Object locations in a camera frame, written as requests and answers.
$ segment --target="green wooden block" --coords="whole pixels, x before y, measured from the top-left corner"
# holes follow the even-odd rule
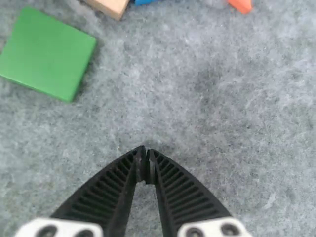
[[[94,37],[25,7],[0,55],[0,76],[70,102],[95,44]]]

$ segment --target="wooden block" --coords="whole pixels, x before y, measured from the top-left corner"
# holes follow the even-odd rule
[[[120,20],[129,0],[85,0],[89,5],[103,13]]]

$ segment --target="toy block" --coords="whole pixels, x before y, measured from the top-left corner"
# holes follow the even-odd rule
[[[251,0],[228,0],[228,2],[243,14],[247,14],[252,9]]]
[[[123,16],[129,0],[85,0],[87,4],[104,14],[120,20]]]
[[[152,3],[154,1],[156,0],[135,0],[135,5],[140,6],[140,5]]]
[[[71,102],[96,39],[25,7],[0,55],[0,76]]]

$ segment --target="carpet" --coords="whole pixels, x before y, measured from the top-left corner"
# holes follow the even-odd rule
[[[202,181],[256,237],[316,231],[316,2],[130,5],[120,22],[77,0],[0,0],[0,52],[31,5],[97,38],[73,103],[0,79],[0,235],[49,216],[144,144]],[[139,184],[127,237],[162,236]]]

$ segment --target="screw hole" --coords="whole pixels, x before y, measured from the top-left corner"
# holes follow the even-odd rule
[[[204,237],[204,234],[198,228],[189,228],[186,232],[186,237]]]
[[[54,237],[57,232],[57,228],[55,226],[46,226],[42,228],[36,237]]]
[[[93,237],[93,232],[89,230],[80,231],[75,237]]]
[[[232,224],[222,225],[222,233],[226,236],[237,236],[239,235],[239,229]]]

